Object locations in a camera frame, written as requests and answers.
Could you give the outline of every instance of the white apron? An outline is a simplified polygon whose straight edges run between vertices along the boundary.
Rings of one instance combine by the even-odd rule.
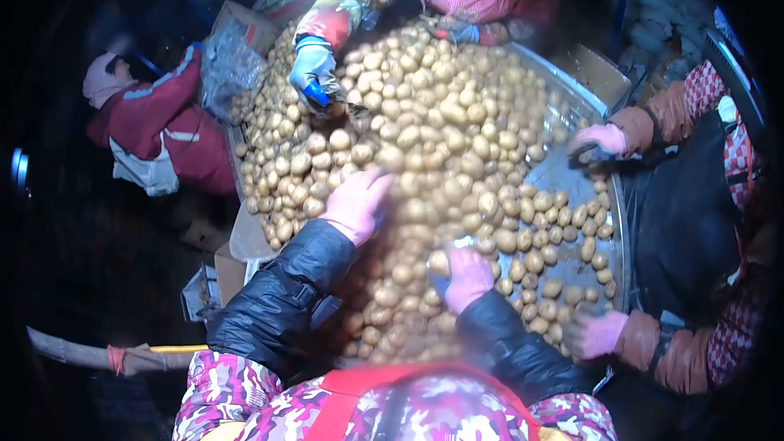
[[[160,133],[161,154],[153,160],[142,160],[125,151],[112,137],[109,137],[109,146],[114,155],[114,170],[111,175],[115,179],[124,179],[138,185],[148,196],[163,196],[177,192],[180,188],[180,179],[174,172],[172,158],[166,149],[164,132],[178,142],[198,142],[199,139],[198,133],[165,129]]]

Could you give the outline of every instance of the reflective stripe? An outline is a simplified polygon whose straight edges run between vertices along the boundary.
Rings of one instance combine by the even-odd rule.
[[[194,56],[194,47],[193,47],[193,45],[191,45],[185,51],[185,58],[183,59],[183,62],[180,64],[180,66],[177,67],[177,70],[174,71],[174,74],[169,72],[168,74],[162,76],[160,79],[158,79],[155,82],[153,82],[152,87],[149,87],[148,89],[140,89],[138,91],[126,91],[122,95],[122,98],[123,99],[139,99],[139,98],[144,98],[144,97],[146,97],[148,95],[151,95],[152,91],[153,91],[153,89],[155,87],[160,87],[167,80],[170,80],[170,79],[173,79],[175,77],[179,77],[180,75],[182,75],[182,73],[185,71],[185,68],[188,66],[189,63],[191,63],[191,60],[193,59],[193,56]]]

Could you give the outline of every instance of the pink glove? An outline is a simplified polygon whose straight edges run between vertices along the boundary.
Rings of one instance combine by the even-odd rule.
[[[460,315],[474,300],[492,289],[492,270],[485,258],[473,249],[450,249],[447,255],[452,280],[446,289],[446,304],[455,315]]]
[[[320,218],[359,247],[376,230],[376,210],[396,180],[394,174],[381,176],[381,169],[355,172],[329,195],[327,211]]]
[[[604,152],[611,155],[622,155],[626,152],[626,135],[623,130],[611,122],[607,124],[594,124],[592,127],[578,131],[571,143],[569,153],[575,152],[588,143],[598,144]]]
[[[578,312],[572,322],[563,326],[563,342],[577,359],[612,354],[628,319],[621,312],[608,312],[600,317]]]

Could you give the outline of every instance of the pile of potatoes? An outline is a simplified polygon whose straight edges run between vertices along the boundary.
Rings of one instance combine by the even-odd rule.
[[[571,107],[513,51],[456,46],[409,23],[372,43],[349,45],[338,58],[336,77],[348,103],[366,108],[364,122],[316,126],[288,81],[295,27],[275,42],[259,88],[234,100],[232,116],[246,141],[235,149],[243,160],[245,205],[260,215],[278,250],[324,212],[348,175],[374,167],[399,174],[387,228],[363,247],[343,281],[331,344],[345,357],[373,363],[454,356],[456,317],[426,277],[428,265],[448,274],[443,244],[473,236],[496,279],[498,252],[522,251],[526,272],[537,277],[557,259],[555,245],[574,241],[573,230],[591,231],[586,215],[597,216],[595,204],[572,213],[565,193],[549,195],[524,182],[549,146],[567,141],[562,120]],[[596,204],[606,212],[601,198]],[[571,226],[578,215],[584,221]],[[518,231],[521,220],[536,232]],[[600,234],[603,222],[594,222],[593,234],[612,234],[612,227]],[[510,271],[497,286],[505,292],[524,275]],[[511,291],[505,295],[512,301]],[[530,315],[530,308],[515,306]],[[529,321],[540,332],[539,321]],[[548,334],[557,346],[560,338]]]

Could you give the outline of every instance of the red jacket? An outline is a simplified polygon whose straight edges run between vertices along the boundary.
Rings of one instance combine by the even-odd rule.
[[[155,83],[134,83],[113,95],[87,125],[87,136],[109,148],[111,136],[142,160],[161,154],[164,129],[198,134],[197,142],[178,142],[164,133],[171,164],[182,185],[217,195],[236,194],[221,125],[193,103],[201,53],[188,47],[183,61]]]

